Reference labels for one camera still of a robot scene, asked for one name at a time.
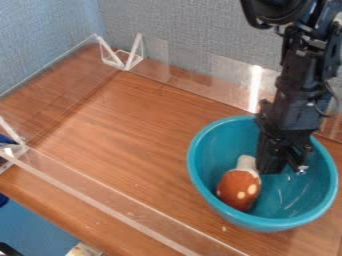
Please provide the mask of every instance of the blue wall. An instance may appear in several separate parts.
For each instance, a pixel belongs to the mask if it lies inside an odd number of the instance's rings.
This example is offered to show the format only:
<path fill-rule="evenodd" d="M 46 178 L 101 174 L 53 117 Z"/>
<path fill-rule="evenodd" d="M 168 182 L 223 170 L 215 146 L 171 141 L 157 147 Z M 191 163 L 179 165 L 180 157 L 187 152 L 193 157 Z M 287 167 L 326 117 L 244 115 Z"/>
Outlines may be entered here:
<path fill-rule="evenodd" d="M 104 32 L 96 0 L 1 0 L 0 21 L 0 92 Z"/>

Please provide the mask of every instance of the teal bowl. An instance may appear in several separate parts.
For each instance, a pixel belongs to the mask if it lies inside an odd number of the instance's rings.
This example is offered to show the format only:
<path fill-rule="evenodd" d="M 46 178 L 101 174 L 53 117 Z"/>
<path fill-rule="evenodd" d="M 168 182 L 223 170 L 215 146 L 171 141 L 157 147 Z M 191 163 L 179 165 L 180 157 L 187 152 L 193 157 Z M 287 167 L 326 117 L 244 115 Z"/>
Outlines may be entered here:
<path fill-rule="evenodd" d="M 322 144 L 311 138 L 314 153 L 303 174 L 288 167 L 280 174 L 262 175 L 262 192 L 244 213 L 215 196 L 224 172 L 236 166 L 240 155 L 255 156 L 259 128 L 255 118 L 238 116 L 209 124 L 195 136 L 187 155 L 192 183 L 220 216 L 235 225 L 259 232 L 298 227 L 330 208 L 338 192 L 338 171 Z"/>

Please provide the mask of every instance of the white bracket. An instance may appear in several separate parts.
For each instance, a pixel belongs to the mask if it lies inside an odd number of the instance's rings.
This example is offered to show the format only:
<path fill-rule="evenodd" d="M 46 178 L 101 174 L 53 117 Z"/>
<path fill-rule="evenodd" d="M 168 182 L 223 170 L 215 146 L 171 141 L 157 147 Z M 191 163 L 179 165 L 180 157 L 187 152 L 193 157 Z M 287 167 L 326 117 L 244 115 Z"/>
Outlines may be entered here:
<path fill-rule="evenodd" d="M 104 39 L 97 35 L 96 39 L 100 44 L 101 61 L 104 64 L 120 70 L 129 71 L 144 59 L 143 35 L 140 33 L 136 34 L 131 52 L 124 50 L 117 50 L 113 52 Z"/>
<path fill-rule="evenodd" d="M 0 116 L 0 127 L 5 130 L 6 134 L 10 136 L 10 139 L 17 144 L 2 144 L 0 143 L 0 150 L 2 150 L 9 156 L 18 158 L 28 150 L 25 142 L 21 137 L 10 127 L 10 125 L 5 122 L 4 118 Z M 2 174 L 8 168 L 13 165 L 10 161 L 6 161 L 0 165 L 0 174 Z"/>

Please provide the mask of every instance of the wooden tabletop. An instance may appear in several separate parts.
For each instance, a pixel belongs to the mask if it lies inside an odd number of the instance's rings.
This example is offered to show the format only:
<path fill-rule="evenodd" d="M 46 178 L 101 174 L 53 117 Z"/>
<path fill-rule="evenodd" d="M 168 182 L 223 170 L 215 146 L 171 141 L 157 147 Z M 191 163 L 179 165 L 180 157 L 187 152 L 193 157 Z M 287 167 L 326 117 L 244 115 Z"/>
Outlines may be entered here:
<path fill-rule="evenodd" d="M 242 110 L 101 65 L 93 47 L 14 91 L 0 108 L 34 149 L 242 252 L 342 255 L 340 193 L 316 221 L 264 234 L 223 220 L 196 192 L 185 168 L 191 139 L 212 121 L 247 115 Z M 319 140 L 340 169 L 342 145 Z M 72 175 L 58 179 L 69 183 Z M 0 191 L 108 255 L 179 255 L 18 167 L 0 176 Z"/>

